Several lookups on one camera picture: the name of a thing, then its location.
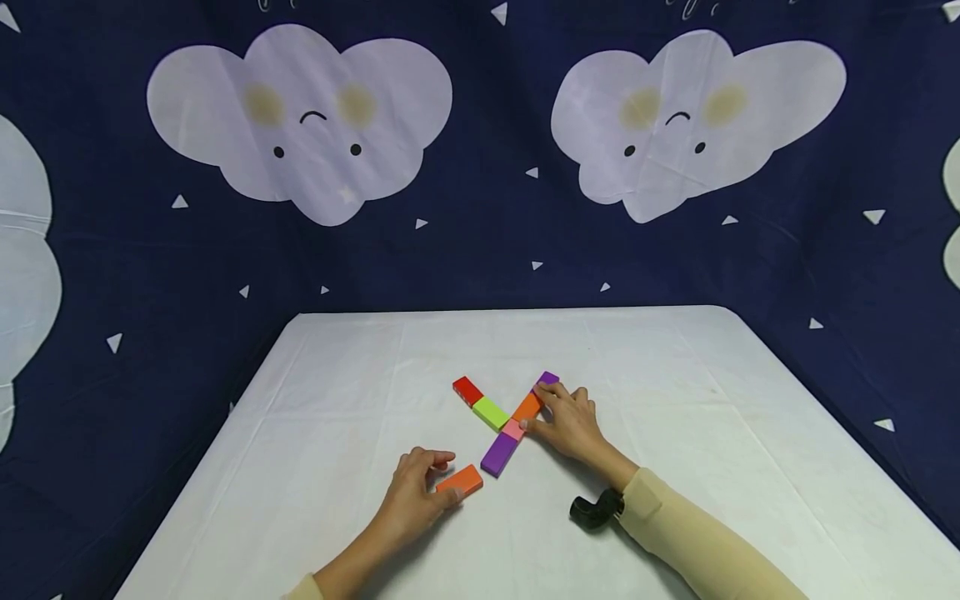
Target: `purple block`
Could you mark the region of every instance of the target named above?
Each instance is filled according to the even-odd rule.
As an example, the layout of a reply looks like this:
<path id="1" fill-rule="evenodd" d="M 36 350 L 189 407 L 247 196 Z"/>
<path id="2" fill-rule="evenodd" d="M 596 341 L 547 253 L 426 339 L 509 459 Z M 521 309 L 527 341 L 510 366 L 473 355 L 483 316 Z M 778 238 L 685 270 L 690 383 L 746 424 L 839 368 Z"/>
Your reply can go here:
<path id="1" fill-rule="evenodd" d="M 517 444 L 517 440 L 505 433 L 497 435 L 493 445 L 487 450 L 487 455 L 480 461 L 480 468 L 494 477 L 499 477 L 507 466 L 507 461 L 514 455 Z"/>
<path id="2" fill-rule="evenodd" d="M 541 381 L 547 385 L 550 385 L 551 383 L 557 383 L 558 381 L 560 381 L 560 378 L 550 371 L 544 371 L 543 375 L 540 376 L 540 379 L 537 380 L 537 383 L 540 383 Z M 537 387 L 537 383 L 534 384 L 533 388 L 530 388 L 531 392 L 533 392 L 534 389 Z"/>

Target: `green block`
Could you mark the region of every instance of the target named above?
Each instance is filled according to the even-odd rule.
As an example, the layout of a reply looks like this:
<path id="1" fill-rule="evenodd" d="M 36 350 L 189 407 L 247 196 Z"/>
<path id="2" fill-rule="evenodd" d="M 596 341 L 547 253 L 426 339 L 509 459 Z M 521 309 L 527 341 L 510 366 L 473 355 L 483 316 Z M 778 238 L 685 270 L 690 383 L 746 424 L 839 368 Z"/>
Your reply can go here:
<path id="1" fill-rule="evenodd" d="M 497 432 L 510 420 L 510 416 L 500 410 L 500 407 L 486 396 L 476 401 L 473 405 L 473 413 L 489 425 L 493 431 Z"/>

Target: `wooden block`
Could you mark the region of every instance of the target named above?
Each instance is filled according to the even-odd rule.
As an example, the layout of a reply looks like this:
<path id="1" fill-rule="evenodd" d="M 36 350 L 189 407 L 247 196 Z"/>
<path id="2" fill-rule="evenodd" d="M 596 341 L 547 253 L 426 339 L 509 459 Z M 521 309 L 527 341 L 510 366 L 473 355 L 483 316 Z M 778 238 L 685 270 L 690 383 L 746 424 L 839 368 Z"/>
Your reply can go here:
<path id="1" fill-rule="evenodd" d="M 473 385 L 473 382 L 467 379 L 466 376 L 453 382 L 453 391 L 467 403 L 467 406 L 473 406 L 477 403 L 477 400 L 483 397 L 480 390 L 478 390 L 477 387 Z"/>
<path id="2" fill-rule="evenodd" d="M 500 433 L 505 433 L 518 442 L 523 439 L 523 430 L 520 429 L 520 423 L 513 419 L 507 421 L 507 424 L 503 426 L 503 430 L 500 431 Z"/>
<path id="3" fill-rule="evenodd" d="M 477 467 L 467 465 L 453 473 L 445 480 L 437 484 L 437 492 L 442 492 L 447 488 L 460 488 L 464 492 L 464 498 L 483 488 L 483 478 L 477 472 Z"/>
<path id="4" fill-rule="evenodd" d="M 507 462 L 510 461 L 510 457 L 514 455 L 517 444 L 515 439 L 505 433 L 496 436 L 493 445 L 480 461 L 480 468 L 494 477 L 499 477 L 503 468 L 507 466 Z"/>
<path id="5" fill-rule="evenodd" d="M 520 402 L 520 405 L 517 406 L 511 419 L 515 420 L 516 422 L 521 422 L 524 419 L 536 419 L 537 413 L 540 412 L 540 408 L 542 407 L 543 403 L 540 402 L 540 399 L 534 396 L 531 392 L 526 398 L 523 399 L 522 402 Z"/>
<path id="6" fill-rule="evenodd" d="M 507 413 L 500 410 L 500 407 L 486 396 L 483 396 L 473 404 L 473 412 L 496 432 L 499 432 L 500 429 L 507 424 L 507 421 L 510 420 Z"/>
<path id="7" fill-rule="evenodd" d="M 540 376 L 540 379 L 537 380 L 537 383 L 542 382 L 547 385 L 550 385 L 551 383 L 557 383 L 559 381 L 560 381 L 560 378 L 557 375 L 553 374 L 550 371 L 544 371 L 543 375 Z"/>

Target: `navy blue backdrop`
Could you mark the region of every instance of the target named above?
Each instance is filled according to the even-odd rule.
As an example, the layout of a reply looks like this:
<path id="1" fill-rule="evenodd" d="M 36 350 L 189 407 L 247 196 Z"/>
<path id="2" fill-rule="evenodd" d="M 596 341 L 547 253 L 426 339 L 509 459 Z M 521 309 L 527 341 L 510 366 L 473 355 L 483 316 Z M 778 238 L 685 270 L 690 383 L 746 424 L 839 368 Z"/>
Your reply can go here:
<path id="1" fill-rule="evenodd" d="M 960 216 L 943 176 L 960 22 L 926 0 L 511 0 L 504 26 L 497 4 L 8 0 L 21 31 L 0 26 L 0 114 L 46 167 L 62 300 L 15 380 L 0 596 L 110 597 L 299 312 L 727 306 L 960 540 L 960 290 L 944 267 Z M 165 56 L 243 56 L 282 23 L 340 50 L 415 41 L 452 81 L 413 182 L 338 227 L 242 196 L 148 113 Z M 735 54 L 817 41 L 846 89 L 756 175 L 639 224 L 584 196 L 551 109 L 584 57 L 650 60 L 699 29 Z M 171 208 L 178 195 L 188 208 Z M 863 212 L 877 209 L 875 225 Z M 888 419 L 896 431 L 875 425 Z"/>

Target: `pink block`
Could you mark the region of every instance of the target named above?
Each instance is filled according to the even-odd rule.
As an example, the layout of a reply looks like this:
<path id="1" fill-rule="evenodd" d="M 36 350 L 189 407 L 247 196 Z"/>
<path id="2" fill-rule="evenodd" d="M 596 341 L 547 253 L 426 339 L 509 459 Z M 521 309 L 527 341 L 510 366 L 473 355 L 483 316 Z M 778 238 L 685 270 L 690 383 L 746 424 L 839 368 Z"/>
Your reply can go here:
<path id="1" fill-rule="evenodd" d="M 523 430 L 520 429 L 520 423 L 513 419 L 507 421 L 507 424 L 503 426 L 500 433 L 505 433 L 518 442 L 523 439 Z"/>

